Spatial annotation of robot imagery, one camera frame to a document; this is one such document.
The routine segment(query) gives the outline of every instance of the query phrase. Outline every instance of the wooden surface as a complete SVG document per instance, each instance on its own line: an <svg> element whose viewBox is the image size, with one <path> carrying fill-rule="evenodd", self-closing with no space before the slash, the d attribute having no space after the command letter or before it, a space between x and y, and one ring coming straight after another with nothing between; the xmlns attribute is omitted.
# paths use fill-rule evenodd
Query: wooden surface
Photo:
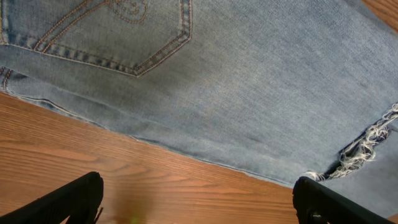
<svg viewBox="0 0 398 224"><path fill-rule="evenodd" d="M393 221L394 223L398 223L398 214L390 217L389 220Z"/></svg>
<svg viewBox="0 0 398 224"><path fill-rule="evenodd" d="M365 3L398 30L398 0ZM98 223L297 223L291 189L0 93L0 215L92 170L105 186Z"/></svg>

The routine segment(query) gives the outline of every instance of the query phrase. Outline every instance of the back pocket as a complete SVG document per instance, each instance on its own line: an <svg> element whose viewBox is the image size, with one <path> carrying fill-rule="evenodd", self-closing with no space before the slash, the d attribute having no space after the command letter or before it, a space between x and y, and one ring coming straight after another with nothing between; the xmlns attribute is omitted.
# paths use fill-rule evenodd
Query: back pocket
<svg viewBox="0 0 398 224"><path fill-rule="evenodd" d="M139 77L191 38L191 0L3 0L2 42Z"/></svg>

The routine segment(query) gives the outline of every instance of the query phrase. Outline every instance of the light blue denim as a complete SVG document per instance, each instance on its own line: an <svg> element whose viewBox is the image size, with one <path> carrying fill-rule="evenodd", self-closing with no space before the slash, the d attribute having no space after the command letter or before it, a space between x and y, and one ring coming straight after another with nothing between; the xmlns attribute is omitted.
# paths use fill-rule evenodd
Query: light blue denim
<svg viewBox="0 0 398 224"><path fill-rule="evenodd" d="M288 187L398 101L397 35L359 0L2 0L1 19L7 94ZM397 148L323 184L397 213Z"/></svg>

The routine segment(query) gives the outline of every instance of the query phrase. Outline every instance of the distressed rip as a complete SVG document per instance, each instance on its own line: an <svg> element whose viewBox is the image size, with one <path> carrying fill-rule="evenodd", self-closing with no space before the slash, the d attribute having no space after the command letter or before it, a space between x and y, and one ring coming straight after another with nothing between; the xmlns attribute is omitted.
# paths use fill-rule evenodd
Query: distressed rip
<svg viewBox="0 0 398 224"><path fill-rule="evenodd" d="M323 181L346 175L359 170L365 162L373 161L376 152L374 147L387 139L390 129L387 125L398 118L398 103L373 125L368 127L362 135L340 152L338 162L323 174L308 171L316 181Z"/></svg>

